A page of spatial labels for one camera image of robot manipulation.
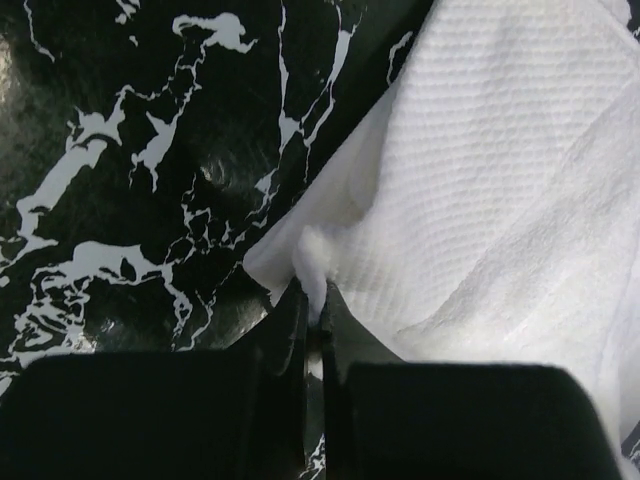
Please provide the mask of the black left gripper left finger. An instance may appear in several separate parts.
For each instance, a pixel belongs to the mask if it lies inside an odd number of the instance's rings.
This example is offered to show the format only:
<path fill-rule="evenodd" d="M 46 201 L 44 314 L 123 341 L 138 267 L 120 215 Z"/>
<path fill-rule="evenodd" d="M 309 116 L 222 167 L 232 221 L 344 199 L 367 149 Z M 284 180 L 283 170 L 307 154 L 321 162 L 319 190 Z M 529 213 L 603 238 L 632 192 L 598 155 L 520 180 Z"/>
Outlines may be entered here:
<path fill-rule="evenodd" d="M 225 349 L 44 357 L 1 404 L 5 479 L 292 479 L 307 300 L 292 281 Z"/>

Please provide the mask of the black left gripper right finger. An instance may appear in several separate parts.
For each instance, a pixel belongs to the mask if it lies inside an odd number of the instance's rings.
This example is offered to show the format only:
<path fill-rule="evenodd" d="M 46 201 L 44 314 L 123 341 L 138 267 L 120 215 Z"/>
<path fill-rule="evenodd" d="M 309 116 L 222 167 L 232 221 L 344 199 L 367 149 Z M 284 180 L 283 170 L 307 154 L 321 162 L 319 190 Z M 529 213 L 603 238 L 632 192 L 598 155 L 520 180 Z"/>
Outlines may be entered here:
<path fill-rule="evenodd" d="M 329 285 L 320 316 L 330 479 L 618 479 L 564 370 L 402 361 Z"/>

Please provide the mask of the white towel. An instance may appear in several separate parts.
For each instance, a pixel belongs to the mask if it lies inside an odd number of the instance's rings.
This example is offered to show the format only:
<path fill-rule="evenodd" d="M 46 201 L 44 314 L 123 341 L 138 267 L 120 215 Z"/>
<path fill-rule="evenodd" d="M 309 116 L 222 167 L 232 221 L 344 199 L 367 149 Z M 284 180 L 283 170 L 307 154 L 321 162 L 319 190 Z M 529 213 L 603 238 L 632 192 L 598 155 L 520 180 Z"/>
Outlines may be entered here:
<path fill-rule="evenodd" d="M 639 334 L 639 44 L 625 1 L 440 1 L 398 81 L 246 254 L 336 286 L 408 361 L 558 365 L 620 441 Z"/>

